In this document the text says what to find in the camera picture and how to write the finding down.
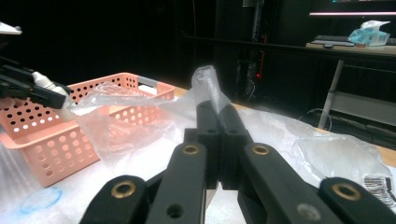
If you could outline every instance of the monitor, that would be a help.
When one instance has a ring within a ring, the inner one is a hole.
[[[312,0],[310,16],[396,17],[396,0]]]

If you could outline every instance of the light strip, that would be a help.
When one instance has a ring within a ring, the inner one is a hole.
[[[310,12],[310,16],[396,16],[396,12]]]

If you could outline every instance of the basket hole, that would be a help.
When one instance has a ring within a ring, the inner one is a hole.
[[[52,176],[52,175],[53,175],[53,171],[46,172],[46,176]]]
[[[59,137],[59,141],[60,142],[65,142],[66,141],[66,137],[65,136],[60,136]]]
[[[76,132],[71,132],[71,133],[70,133],[70,137],[75,138],[76,136],[77,136],[77,133],[76,133]]]
[[[61,159],[59,157],[55,158],[54,161],[55,161],[56,164],[61,163]]]
[[[63,145],[63,146],[62,146],[62,149],[63,149],[64,151],[69,150],[69,145]]]
[[[58,153],[59,153],[59,152],[58,152],[57,149],[53,149],[53,150],[50,151],[50,154],[51,154],[52,156],[57,156]]]
[[[54,147],[55,146],[55,142],[54,141],[48,141],[47,146]]]
[[[78,140],[74,140],[74,141],[73,141],[73,146],[76,147],[76,146],[78,146],[78,145],[79,145],[79,141],[78,141]]]
[[[39,159],[40,161],[44,161],[46,158],[47,158],[46,155],[40,155],[40,156],[38,156],[38,159]]]
[[[42,146],[35,146],[35,152],[36,153],[40,153],[43,151],[43,147]]]

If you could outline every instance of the white object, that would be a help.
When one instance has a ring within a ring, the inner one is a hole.
[[[379,27],[389,23],[390,21],[366,21],[361,24],[361,29],[372,28],[379,31]]]
[[[35,80],[35,84],[39,87],[46,88],[51,91],[58,92],[65,96],[64,105],[62,109],[54,109],[55,113],[61,118],[63,121],[70,121],[73,119],[73,115],[70,112],[70,109],[76,106],[76,103],[70,99],[67,92],[59,86],[56,86],[51,80],[49,80],[46,76],[41,75],[38,72],[33,72],[33,79]]]
[[[0,35],[20,35],[21,33],[19,28],[0,22]]]

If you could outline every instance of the barcode label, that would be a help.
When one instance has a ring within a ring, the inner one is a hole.
[[[396,208],[396,198],[392,192],[390,178],[366,176],[364,178],[364,185],[370,193],[387,207],[390,209]]]

